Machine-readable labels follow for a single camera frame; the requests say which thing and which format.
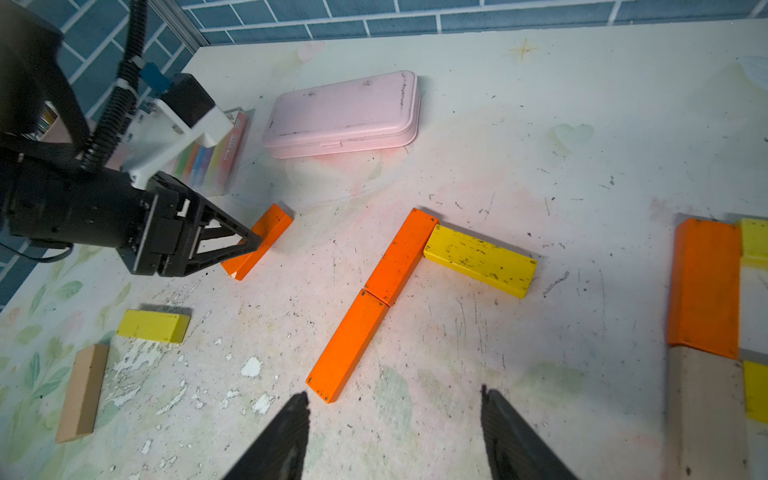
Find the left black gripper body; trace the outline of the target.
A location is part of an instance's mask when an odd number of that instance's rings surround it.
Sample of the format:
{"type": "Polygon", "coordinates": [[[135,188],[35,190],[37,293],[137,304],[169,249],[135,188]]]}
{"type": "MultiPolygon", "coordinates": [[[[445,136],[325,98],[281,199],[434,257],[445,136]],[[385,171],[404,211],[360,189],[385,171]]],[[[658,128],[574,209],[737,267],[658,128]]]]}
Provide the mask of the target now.
{"type": "Polygon", "coordinates": [[[11,235],[40,248],[113,248],[134,275],[197,272],[190,251],[197,230],[179,214],[197,205],[197,194],[165,172],[137,189],[124,172],[66,171],[1,152],[1,224],[11,235]]]}

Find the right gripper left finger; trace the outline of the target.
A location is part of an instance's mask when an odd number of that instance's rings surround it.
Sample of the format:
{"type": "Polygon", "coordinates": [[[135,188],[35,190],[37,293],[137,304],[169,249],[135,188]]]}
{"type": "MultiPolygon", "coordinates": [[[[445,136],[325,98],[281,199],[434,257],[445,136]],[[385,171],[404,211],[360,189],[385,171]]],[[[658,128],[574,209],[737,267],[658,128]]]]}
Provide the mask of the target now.
{"type": "Polygon", "coordinates": [[[303,473],[309,431],[307,393],[294,394],[224,479],[299,480],[303,473]]]}

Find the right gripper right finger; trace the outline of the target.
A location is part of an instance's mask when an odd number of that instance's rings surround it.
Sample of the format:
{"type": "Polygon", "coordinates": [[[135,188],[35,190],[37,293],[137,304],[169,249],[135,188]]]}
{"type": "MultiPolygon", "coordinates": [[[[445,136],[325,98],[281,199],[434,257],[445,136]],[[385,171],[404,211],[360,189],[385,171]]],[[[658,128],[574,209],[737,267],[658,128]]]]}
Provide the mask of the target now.
{"type": "Polygon", "coordinates": [[[481,427],[493,479],[576,479],[495,389],[482,386],[481,427]]]}

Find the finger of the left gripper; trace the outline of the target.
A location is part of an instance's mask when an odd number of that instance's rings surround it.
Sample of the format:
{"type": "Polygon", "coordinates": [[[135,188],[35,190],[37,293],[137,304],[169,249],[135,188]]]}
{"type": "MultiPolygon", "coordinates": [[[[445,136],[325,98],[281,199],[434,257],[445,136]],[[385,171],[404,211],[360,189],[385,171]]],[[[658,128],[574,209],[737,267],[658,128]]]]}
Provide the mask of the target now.
{"type": "Polygon", "coordinates": [[[249,227],[172,175],[162,172],[161,186],[175,195],[175,199],[171,201],[170,218],[182,220],[192,227],[202,228],[205,231],[203,237],[233,235],[249,237],[252,235],[249,227]]]}
{"type": "Polygon", "coordinates": [[[181,276],[189,276],[225,260],[255,251],[261,239],[250,233],[248,236],[237,234],[217,238],[203,238],[200,233],[192,244],[189,253],[183,255],[181,276]]]}

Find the orange block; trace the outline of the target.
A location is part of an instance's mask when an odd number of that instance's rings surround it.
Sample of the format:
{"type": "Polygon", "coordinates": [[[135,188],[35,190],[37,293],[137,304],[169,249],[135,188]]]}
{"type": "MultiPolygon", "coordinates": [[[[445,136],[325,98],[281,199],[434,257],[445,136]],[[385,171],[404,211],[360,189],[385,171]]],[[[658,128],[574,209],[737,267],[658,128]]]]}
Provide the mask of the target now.
{"type": "Polygon", "coordinates": [[[258,248],[248,254],[226,260],[221,266],[230,277],[242,281],[292,222],[293,218],[286,210],[278,204],[272,204],[251,229],[261,239],[258,248]]]}
{"type": "Polygon", "coordinates": [[[739,353],[741,236],[689,218],[675,230],[666,341],[722,357],[739,353]]]}
{"type": "Polygon", "coordinates": [[[388,311],[367,290],[358,293],[306,379],[324,402],[339,398],[388,311]]]}

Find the orange block low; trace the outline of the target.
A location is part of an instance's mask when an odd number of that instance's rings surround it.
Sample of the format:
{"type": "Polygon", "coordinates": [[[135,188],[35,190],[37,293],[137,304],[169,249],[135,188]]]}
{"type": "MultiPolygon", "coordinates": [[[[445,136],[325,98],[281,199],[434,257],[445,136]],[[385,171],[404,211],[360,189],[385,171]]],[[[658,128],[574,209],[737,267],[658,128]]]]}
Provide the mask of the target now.
{"type": "Polygon", "coordinates": [[[413,208],[365,283],[365,290],[392,307],[423,257],[439,220],[413,208]]]}

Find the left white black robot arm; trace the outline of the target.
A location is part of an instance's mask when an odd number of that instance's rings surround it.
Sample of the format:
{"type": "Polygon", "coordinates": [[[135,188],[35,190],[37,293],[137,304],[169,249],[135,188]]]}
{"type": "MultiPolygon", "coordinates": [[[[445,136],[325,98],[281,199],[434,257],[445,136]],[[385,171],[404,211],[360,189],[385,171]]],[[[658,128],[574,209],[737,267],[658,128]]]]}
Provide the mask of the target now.
{"type": "Polygon", "coordinates": [[[1,5],[1,224],[45,250],[109,247],[135,275],[184,277],[256,251],[261,237],[165,171],[186,147],[212,147],[231,122],[189,74],[139,109],[148,5],[131,5],[108,104],[90,126],[57,62],[60,30],[1,5]]]}

